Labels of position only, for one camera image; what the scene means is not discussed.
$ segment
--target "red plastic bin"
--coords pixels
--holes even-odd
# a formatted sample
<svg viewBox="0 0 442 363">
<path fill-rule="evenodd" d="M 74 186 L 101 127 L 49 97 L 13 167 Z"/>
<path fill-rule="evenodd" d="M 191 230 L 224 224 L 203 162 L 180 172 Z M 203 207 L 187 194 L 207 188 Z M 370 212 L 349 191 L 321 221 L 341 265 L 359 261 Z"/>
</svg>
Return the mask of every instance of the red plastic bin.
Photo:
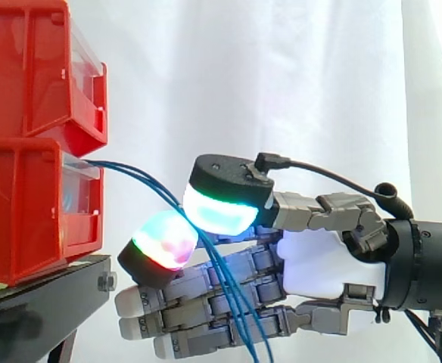
<svg viewBox="0 0 442 363">
<path fill-rule="evenodd" d="M 103 174 L 51 139 L 0 139 L 0 283 L 101 248 Z"/>
<path fill-rule="evenodd" d="M 62 0 L 0 0 L 0 137 L 53 138 L 77 157 L 107 143 L 106 66 Z"/>
</svg>

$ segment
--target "robotic hand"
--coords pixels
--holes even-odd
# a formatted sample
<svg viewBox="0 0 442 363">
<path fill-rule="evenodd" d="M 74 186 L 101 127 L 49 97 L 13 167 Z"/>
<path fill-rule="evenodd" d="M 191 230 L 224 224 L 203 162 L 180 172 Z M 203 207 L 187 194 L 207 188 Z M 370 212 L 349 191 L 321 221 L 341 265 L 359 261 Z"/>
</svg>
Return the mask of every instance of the robotic hand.
<svg viewBox="0 0 442 363">
<path fill-rule="evenodd" d="M 297 329 L 347 334 L 349 311 L 372 312 L 373 299 L 382 298 L 384 263 L 354 259 L 336 233 L 305 231 L 282 237 L 277 230 L 254 232 L 244 240 L 255 238 L 257 244 L 226 261 L 268 337 L 288 337 Z M 271 306 L 288 294 L 317 300 L 295 309 Z M 123 338 L 154 337 L 159 358 L 187 358 L 242 345 L 210 262 L 185 268 L 183 276 L 161 290 L 132 286 L 117 295 L 116 304 Z M 248 324 L 254 342 L 260 342 L 256 326 Z"/>
<path fill-rule="evenodd" d="M 214 238 L 221 243 L 257 242 L 228 255 L 226 263 L 266 335 L 288 337 L 298 329 L 346 335 L 351 312 L 375 312 L 376 322 L 388 322 L 389 309 L 421 309 L 431 312 L 428 334 L 442 351 L 442 224 L 413 220 L 409 207 L 387 184 L 375 193 L 358 191 L 376 198 L 395 219 L 382 219 L 361 194 L 313 199 L 274 192 L 268 170 L 293 165 L 269 154 L 261 154 L 255 163 L 207 155 L 198 158 L 190 180 L 191 188 L 204 196 L 257 209 L 245 233 Z M 184 199 L 186 214 L 197 226 L 227 232 L 201 218 L 202 208 Z M 224 217 L 220 210 L 214 213 L 217 219 Z M 233 211 L 226 214 L 224 220 L 232 221 Z M 239 217 L 238 233 L 247 227 Z M 311 299 L 296 308 L 273 305 L 287 295 Z M 122 336 L 153 337 L 160 358 L 187 358 L 242 344 L 211 262 L 184 268 L 162 288 L 130 287 L 118 294 L 116 305 Z M 247 319 L 254 342 L 260 342 L 254 320 Z"/>
</svg>

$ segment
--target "white backdrop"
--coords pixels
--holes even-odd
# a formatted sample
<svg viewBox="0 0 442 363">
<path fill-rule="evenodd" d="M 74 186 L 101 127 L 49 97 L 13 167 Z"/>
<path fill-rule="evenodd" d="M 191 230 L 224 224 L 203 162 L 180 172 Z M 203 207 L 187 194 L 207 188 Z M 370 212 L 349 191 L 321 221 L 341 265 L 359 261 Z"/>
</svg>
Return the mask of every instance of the white backdrop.
<svg viewBox="0 0 442 363">
<path fill-rule="evenodd" d="M 95 157 L 140 166 L 181 196 L 202 153 L 274 151 L 410 201 L 400 0 L 70 0 L 109 68 L 109 145 Z M 340 185 L 300 171 L 277 188 L 307 195 Z M 165 206 L 107 174 L 103 253 L 116 256 Z M 196 255 L 197 261 L 204 258 Z M 118 265 L 119 289 L 131 281 Z M 299 332 L 272 340 L 276 361 L 435 361 L 393 314 L 351 337 Z M 249 361 L 244 348 L 191 362 Z M 80 329 L 74 363 L 157 361 L 150 341 L 120 338 L 113 301 Z"/>
</svg>

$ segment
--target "white fabric curtain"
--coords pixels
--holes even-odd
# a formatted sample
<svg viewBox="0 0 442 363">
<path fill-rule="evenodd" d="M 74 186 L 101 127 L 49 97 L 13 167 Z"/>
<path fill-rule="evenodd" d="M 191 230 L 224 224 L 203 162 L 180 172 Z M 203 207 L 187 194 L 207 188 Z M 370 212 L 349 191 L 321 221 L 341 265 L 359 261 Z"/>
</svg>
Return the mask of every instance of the white fabric curtain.
<svg viewBox="0 0 442 363">
<path fill-rule="evenodd" d="M 435 153 L 434 164 L 442 165 L 442 134 L 440 111 L 417 112 L 437 90 L 419 98 L 416 81 L 426 74 L 409 63 L 418 47 L 407 48 L 414 27 L 431 21 L 415 15 L 418 0 L 405 3 L 402 12 L 401 0 L 70 0 L 73 18 L 109 71 L 110 140 L 95 157 L 142 167 L 181 196 L 199 154 L 253 158 L 272 151 L 369 188 L 390 181 L 410 202 L 409 163 L 416 164 L 414 180 L 424 172 L 425 155 Z M 408 79 L 414 80 L 409 88 Z M 421 131 L 423 116 L 433 131 Z M 438 144 L 431 144 L 431 134 Z M 418 154 L 421 144 L 432 148 Z M 344 190 L 296 170 L 275 177 L 282 191 L 315 196 Z M 442 182 L 442 175 L 435 178 Z M 121 175 L 108 173 L 105 188 L 102 252 L 116 256 L 132 232 L 166 206 Z M 432 217 L 421 201 L 426 188 L 414 189 L 413 204 Z M 431 202 L 441 207 L 437 199 Z M 195 260 L 202 259 L 199 251 Z M 130 286 L 114 268 L 118 290 Z M 271 343 L 276 361 L 286 363 L 435 361 L 400 314 L 350 337 L 300 331 Z M 191 361 L 207 360 L 250 358 L 237 348 Z M 73 361 L 157 359 L 151 341 L 121 339 L 110 301 L 79 329 Z"/>
<path fill-rule="evenodd" d="M 403 19 L 413 206 L 442 221 L 442 2 L 405 0 Z"/>
</svg>

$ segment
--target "green light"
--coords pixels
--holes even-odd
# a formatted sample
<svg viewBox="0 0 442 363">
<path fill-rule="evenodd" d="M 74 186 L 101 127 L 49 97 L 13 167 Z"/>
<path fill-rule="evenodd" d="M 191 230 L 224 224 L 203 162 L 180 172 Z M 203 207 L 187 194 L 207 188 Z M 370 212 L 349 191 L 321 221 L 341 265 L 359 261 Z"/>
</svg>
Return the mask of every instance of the green light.
<svg viewBox="0 0 442 363">
<path fill-rule="evenodd" d="M 191 222 L 200 229 L 230 236 L 246 231 L 258 214 L 255 207 L 206 197 L 191 185 L 185 189 L 182 207 Z"/>
<path fill-rule="evenodd" d="M 175 210 L 151 217 L 132 237 L 133 243 L 148 257 L 165 268 L 184 267 L 191 257 L 198 233 Z"/>
</svg>

